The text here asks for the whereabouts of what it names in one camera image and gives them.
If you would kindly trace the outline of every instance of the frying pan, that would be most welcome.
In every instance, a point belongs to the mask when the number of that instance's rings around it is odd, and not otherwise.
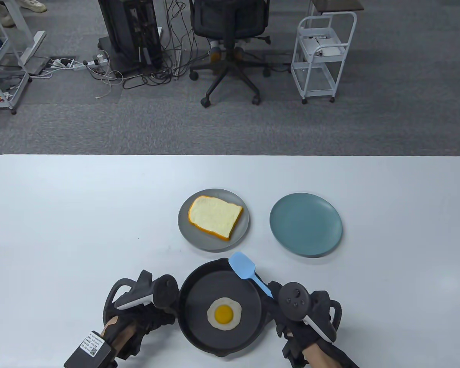
[[[201,265],[184,281],[179,294],[178,320],[181,331],[198,349],[219,357],[249,346],[271,320],[260,298],[264,293],[250,280],[240,279],[221,258]],[[240,324],[221,331],[208,322],[211,303],[227,297],[242,306]]]

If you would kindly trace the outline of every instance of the blue plate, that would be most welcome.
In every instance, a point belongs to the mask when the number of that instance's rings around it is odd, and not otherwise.
[[[271,210],[269,223],[278,242],[300,256],[325,256],[342,236],[342,221],[335,208],[309,193],[281,198]]]

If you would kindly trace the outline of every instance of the blue spatula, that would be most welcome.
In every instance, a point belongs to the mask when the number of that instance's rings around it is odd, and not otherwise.
[[[233,253],[228,263],[238,277],[242,280],[253,280],[270,298],[273,297],[269,288],[256,276],[256,265],[244,253]]]

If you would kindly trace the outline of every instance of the chair base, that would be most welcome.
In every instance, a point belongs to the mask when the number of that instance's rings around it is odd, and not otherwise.
[[[256,85],[244,74],[244,68],[264,68],[263,75],[268,77],[271,75],[269,65],[267,63],[262,62],[254,62],[254,61],[239,61],[235,60],[232,57],[232,53],[227,52],[227,57],[224,60],[216,61],[213,63],[205,63],[201,65],[195,65],[189,68],[190,74],[189,77],[195,81],[198,79],[198,73],[196,70],[213,70],[219,72],[218,77],[213,81],[211,86],[209,87],[208,91],[206,92],[206,96],[202,98],[201,105],[203,107],[209,107],[211,102],[209,100],[209,96],[215,90],[216,86],[220,84],[223,78],[227,75],[227,73],[232,70],[237,74],[237,76],[245,83],[247,86],[254,92],[254,97],[252,99],[253,105],[260,104],[260,91],[256,87]]]

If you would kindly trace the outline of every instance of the fried egg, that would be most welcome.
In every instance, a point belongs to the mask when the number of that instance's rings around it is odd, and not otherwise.
[[[240,324],[242,307],[230,298],[216,299],[208,308],[208,322],[222,331],[233,330]]]

